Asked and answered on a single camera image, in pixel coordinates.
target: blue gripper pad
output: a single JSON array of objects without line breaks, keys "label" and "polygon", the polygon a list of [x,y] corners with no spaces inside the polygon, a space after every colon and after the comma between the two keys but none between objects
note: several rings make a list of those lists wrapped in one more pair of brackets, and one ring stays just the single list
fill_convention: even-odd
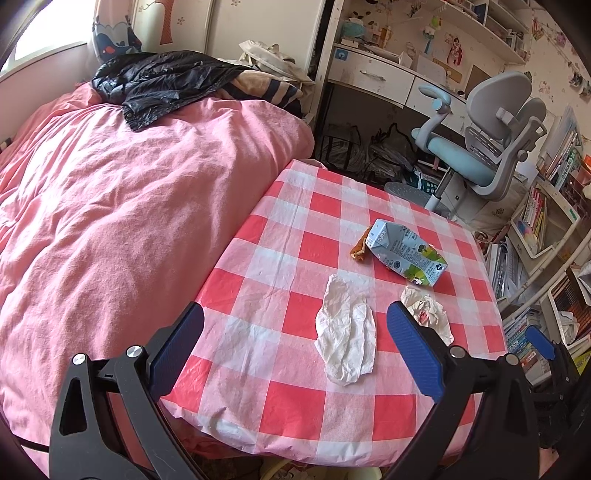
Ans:
[{"label": "blue gripper pad", "polygon": [[150,362],[148,391],[154,401],[168,395],[181,374],[187,359],[203,332],[205,316],[200,304],[193,303],[185,309],[172,327],[161,329],[170,333],[157,356]]},{"label": "blue gripper pad", "polygon": [[535,326],[530,325],[526,328],[525,337],[546,360],[554,360],[556,357],[554,345]]},{"label": "blue gripper pad", "polygon": [[388,332],[396,343],[411,375],[423,395],[438,403],[443,395],[443,365],[437,359],[421,327],[400,301],[388,307],[386,314]]}]

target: metal screw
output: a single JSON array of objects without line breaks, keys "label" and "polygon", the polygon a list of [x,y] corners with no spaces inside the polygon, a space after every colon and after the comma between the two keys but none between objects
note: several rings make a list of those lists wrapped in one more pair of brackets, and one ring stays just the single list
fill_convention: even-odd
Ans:
[{"label": "metal screw", "polygon": [[74,355],[74,358],[72,359],[72,363],[74,365],[81,365],[84,363],[84,361],[86,360],[86,355],[83,353],[77,353]]},{"label": "metal screw", "polygon": [[134,346],[130,346],[127,351],[125,352],[125,354],[129,357],[129,358],[135,358],[137,356],[140,356],[142,353],[142,348],[139,345],[134,345]]},{"label": "metal screw", "polygon": [[461,346],[453,346],[449,349],[449,353],[453,358],[464,358],[466,351]]},{"label": "metal screw", "polygon": [[512,353],[509,353],[509,355],[505,357],[505,360],[509,365],[513,365],[514,367],[519,365],[519,357]]}]

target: desk drawer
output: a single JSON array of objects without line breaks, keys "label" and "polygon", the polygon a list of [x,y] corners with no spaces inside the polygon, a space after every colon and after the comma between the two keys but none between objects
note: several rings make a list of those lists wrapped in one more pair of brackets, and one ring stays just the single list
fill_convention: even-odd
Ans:
[{"label": "desk drawer", "polygon": [[[432,84],[415,77],[413,87],[410,90],[410,95],[408,95],[406,106],[417,112],[421,112],[423,115],[431,117],[435,114],[435,110],[433,110],[433,99],[418,91],[418,88],[421,85]],[[472,121],[468,117],[466,104],[452,96],[452,113],[443,121],[443,125],[454,132],[463,135],[466,127],[469,127],[471,124]]]},{"label": "desk drawer", "polygon": [[404,105],[414,75],[386,62],[337,48],[329,80],[345,83]]}]

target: chair armrest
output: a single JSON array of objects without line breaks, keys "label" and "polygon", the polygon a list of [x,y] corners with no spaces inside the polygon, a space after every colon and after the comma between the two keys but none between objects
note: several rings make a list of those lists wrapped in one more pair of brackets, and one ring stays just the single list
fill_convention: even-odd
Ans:
[{"label": "chair armrest", "polygon": [[438,98],[447,106],[452,104],[452,96],[435,85],[421,85],[418,91],[429,98]]},{"label": "chair armrest", "polygon": [[443,122],[452,112],[450,109],[452,97],[449,95],[449,93],[435,87],[434,85],[421,85],[418,88],[418,91],[423,95],[435,99],[433,100],[433,109],[435,110],[435,115],[423,124],[417,139],[415,140],[418,148],[424,152],[431,153],[427,148],[429,137],[431,137],[433,130],[435,130],[435,128],[440,125],[441,122]]}]

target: light blue seat cushion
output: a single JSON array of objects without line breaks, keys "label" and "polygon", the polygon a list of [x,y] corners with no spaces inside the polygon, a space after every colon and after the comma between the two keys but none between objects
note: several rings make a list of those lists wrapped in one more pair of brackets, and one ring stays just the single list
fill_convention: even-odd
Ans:
[{"label": "light blue seat cushion", "polygon": [[[415,140],[419,132],[419,128],[413,130],[412,134]],[[429,142],[427,142],[427,148],[429,149],[427,153],[436,155],[466,180],[481,187],[490,185],[495,178],[495,170],[482,163],[465,148],[437,134],[431,134]]]}]

